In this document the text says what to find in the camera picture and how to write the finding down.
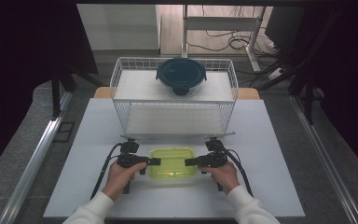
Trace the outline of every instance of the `black fabric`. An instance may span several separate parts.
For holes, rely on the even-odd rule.
[[[0,155],[33,100],[34,88],[68,65],[97,74],[76,4],[0,1]]]
[[[358,1],[350,1],[312,67],[327,117],[358,157]]]

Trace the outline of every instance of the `human hand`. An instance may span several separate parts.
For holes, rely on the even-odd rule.
[[[146,162],[133,165],[130,168],[123,168],[117,164],[117,161],[110,165],[109,175],[107,177],[106,186],[103,193],[115,201],[122,193],[129,181],[135,177],[135,173],[144,169]]]
[[[229,194],[232,189],[235,189],[240,184],[237,178],[237,169],[231,161],[216,168],[203,166],[199,167],[199,169],[212,174],[211,177],[213,181],[223,186],[223,192],[225,192],[225,194]]]

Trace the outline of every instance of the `wire basket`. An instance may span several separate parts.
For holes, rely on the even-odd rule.
[[[192,59],[205,67],[207,81],[196,95],[175,97],[156,80],[158,66],[169,59],[117,60],[110,91],[124,134],[225,134],[238,95],[232,61]]]

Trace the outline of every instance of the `gray carpet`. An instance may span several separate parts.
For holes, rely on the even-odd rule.
[[[144,52],[120,52],[118,55],[156,56],[153,53]],[[117,54],[113,52],[95,52],[100,73],[96,78],[107,84],[114,69],[116,58]],[[251,72],[250,64],[245,57],[233,57],[231,59],[237,70]],[[237,76],[243,87],[247,87],[249,80],[255,78],[255,75],[246,75],[241,72]],[[62,222],[62,220],[43,219],[42,216],[76,136],[76,130],[82,120],[88,100],[96,90],[95,86],[84,79],[78,76],[74,76],[74,78],[78,87],[68,106],[61,131],[55,136],[55,141],[52,143],[34,184],[21,207],[16,223]],[[279,220],[281,223],[350,223],[290,101],[286,91],[289,83],[290,80],[287,80],[267,91],[260,92],[261,98],[266,103],[283,156],[306,213],[306,217],[279,217]],[[46,83],[35,89],[34,102],[26,118],[0,158],[0,215],[43,131],[45,131],[51,118],[51,110],[51,89],[49,83]],[[321,136],[338,172],[358,204],[357,158],[325,117],[324,112],[319,107],[319,102],[314,103],[313,118],[315,129]]]

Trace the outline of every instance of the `yellow-green lid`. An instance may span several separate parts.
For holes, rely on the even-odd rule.
[[[156,148],[151,151],[150,158],[161,158],[160,166],[149,166],[151,178],[183,178],[196,173],[195,166],[185,166],[185,159],[194,158],[194,151],[190,147]]]

